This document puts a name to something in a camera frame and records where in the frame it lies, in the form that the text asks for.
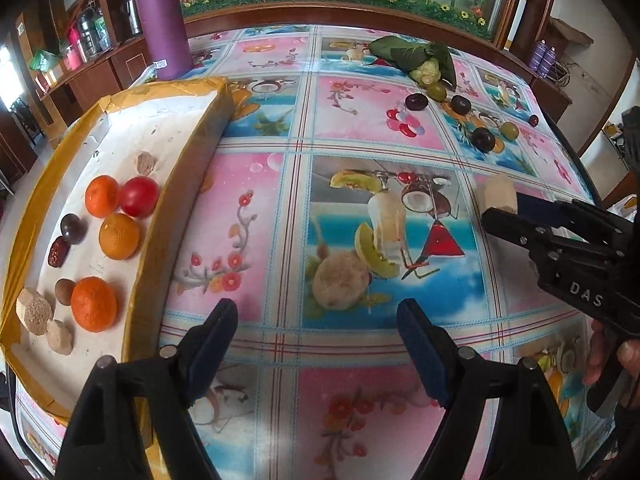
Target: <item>red date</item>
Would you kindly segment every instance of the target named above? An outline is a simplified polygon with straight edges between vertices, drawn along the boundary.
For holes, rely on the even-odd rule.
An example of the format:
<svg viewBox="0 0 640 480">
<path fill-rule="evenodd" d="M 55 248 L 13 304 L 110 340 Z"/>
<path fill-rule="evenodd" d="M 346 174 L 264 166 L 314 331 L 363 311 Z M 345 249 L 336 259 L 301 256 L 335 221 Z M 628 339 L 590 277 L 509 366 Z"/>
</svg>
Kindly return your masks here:
<svg viewBox="0 0 640 480">
<path fill-rule="evenodd" d="M 65 263 L 66 256 L 69 254 L 69 247 L 69 243 L 62 236 L 56 238 L 49 250 L 49 258 L 47 259 L 49 265 L 56 268 L 62 267 L 62 264 Z"/>
</svg>

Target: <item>pink container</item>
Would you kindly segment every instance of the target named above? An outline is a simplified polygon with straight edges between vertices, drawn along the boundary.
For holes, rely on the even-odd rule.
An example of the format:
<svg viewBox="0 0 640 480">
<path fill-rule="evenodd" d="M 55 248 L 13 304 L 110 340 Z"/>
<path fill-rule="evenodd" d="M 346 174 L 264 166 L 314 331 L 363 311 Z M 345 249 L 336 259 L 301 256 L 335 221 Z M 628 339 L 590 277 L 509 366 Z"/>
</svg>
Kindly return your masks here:
<svg viewBox="0 0 640 480">
<path fill-rule="evenodd" d="M 136 0 L 142 31 L 158 79 L 170 81 L 193 68 L 180 0 Z"/>
<path fill-rule="evenodd" d="M 69 70 L 75 70 L 82 66 L 82 59 L 74 46 L 71 46 L 66 53 L 65 65 Z"/>
</svg>

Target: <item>green bag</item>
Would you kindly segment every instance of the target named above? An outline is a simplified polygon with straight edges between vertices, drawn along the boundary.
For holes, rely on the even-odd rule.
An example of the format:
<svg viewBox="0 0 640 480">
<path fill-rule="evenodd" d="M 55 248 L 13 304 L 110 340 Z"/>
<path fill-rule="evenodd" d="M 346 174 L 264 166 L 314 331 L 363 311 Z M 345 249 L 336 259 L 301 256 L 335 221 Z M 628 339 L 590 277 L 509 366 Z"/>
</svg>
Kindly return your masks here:
<svg viewBox="0 0 640 480">
<path fill-rule="evenodd" d="M 33 59 L 29 63 L 29 68 L 31 70 L 39 70 L 40 72 L 48 72 L 53 67 L 55 67 L 62 58 L 60 56 L 56 56 L 46 50 L 39 50 L 33 56 Z"/>
</svg>

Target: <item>human hand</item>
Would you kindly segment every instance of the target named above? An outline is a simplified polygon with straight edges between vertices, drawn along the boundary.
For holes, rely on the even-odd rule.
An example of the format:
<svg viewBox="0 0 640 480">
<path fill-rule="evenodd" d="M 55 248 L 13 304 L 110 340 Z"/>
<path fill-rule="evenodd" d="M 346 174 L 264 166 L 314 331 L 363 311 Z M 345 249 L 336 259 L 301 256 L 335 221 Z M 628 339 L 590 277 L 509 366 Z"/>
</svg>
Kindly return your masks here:
<svg viewBox="0 0 640 480">
<path fill-rule="evenodd" d="M 591 349 L 587 359 L 587 369 L 582 380 L 585 386 L 591 386 L 598 381 L 611 352 L 611 348 L 607 345 L 605 339 L 604 325 L 599 321 L 593 320 L 591 328 L 593 328 Z M 634 379 L 633 384 L 636 384 L 640 376 L 640 340 L 626 341 L 618 349 L 617 355 L 620 364 Z M 630 397 L 631 392 L 621 399 L 623 405 L 628 404 Z M 632 407 L 640 407 L 640 395 L 637 392 L 634 396 Z"/>
</svg>

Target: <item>cauliflower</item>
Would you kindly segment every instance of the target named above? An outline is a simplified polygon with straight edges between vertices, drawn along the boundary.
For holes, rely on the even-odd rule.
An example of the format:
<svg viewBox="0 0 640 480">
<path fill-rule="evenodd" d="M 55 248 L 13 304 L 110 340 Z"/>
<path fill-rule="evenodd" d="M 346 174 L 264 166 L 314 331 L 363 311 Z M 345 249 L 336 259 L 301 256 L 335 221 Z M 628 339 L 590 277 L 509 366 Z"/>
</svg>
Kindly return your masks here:
<svg viewBox="0 0 640 480">
<path fill-rule="evenodd" d="M 409 72 L 409 77 L 420 85 L 428 86 L 442 77 L 440 65 L 435 58 L 428 59 L 415 70 Z"/>
</svg>

